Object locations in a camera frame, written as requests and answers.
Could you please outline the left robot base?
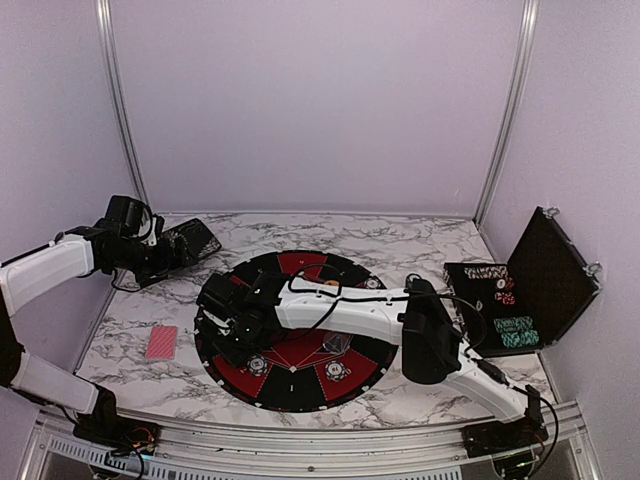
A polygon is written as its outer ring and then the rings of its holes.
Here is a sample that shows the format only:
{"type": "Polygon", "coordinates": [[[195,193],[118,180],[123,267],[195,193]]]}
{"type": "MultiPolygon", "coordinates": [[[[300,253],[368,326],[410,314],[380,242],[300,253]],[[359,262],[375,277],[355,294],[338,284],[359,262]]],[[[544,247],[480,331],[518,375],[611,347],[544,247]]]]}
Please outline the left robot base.
{"type": "Polygon", "coordinates": [[[120,415],[99,419],[93,415],[77,414],[72,423],[76,437],[110,447],[113,456],[129,453],[151,455],[160,434],[160,426],[156,423],[120,415]]]}

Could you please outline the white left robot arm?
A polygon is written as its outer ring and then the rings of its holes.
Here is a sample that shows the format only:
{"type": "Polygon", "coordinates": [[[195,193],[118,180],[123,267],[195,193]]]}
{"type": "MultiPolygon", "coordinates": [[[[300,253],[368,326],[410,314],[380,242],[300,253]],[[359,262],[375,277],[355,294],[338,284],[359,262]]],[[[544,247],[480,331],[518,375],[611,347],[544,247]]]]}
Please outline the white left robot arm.
{"type": "Polygon", "coordinates": [[[145,288],[198,261],[199,223],[165,229],[163,218],[140,200],[115,195],[90,226],[58,233],[45,245],[1,266],[1,385],[38,400],[89,414],[86,426],[106,445],[125,438],[126,423],[98,406],[95,384],[31,353],[14,330],[20,310],[75,280],[126,271],[145,288]]]}

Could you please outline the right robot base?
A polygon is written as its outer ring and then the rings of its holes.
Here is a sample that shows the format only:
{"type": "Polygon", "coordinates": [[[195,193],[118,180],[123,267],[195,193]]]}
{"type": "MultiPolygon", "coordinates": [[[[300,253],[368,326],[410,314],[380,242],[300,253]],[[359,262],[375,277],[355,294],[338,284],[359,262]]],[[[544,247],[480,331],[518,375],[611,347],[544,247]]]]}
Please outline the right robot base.
{"type": "Polygon", "coordinates": [[[548,431],[541,421],[523,417],[513,422],[491,421],[462,429],[463,445],[469,458],[490,455],[496,473],[507,478],[533,472],[539,456],[533,448],[544,452],[548,431]]]}

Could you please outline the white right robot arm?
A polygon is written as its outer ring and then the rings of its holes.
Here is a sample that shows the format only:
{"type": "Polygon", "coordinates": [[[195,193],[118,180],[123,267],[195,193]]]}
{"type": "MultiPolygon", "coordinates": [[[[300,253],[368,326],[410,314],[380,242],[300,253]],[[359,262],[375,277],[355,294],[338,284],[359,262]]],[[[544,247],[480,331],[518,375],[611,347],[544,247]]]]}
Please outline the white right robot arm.
{"type": "Polygon", "coordinates": [[[515,448],[541,424],[541,400],[483,359],[423,279],[402,289],[350,287],[263,272],[215,274],[201,289],[200,343],[223,383],[261,408],[309,412],[346,403],[394,360],[420,385],[445,384],[487,409],[495,438],[515,448]]]}

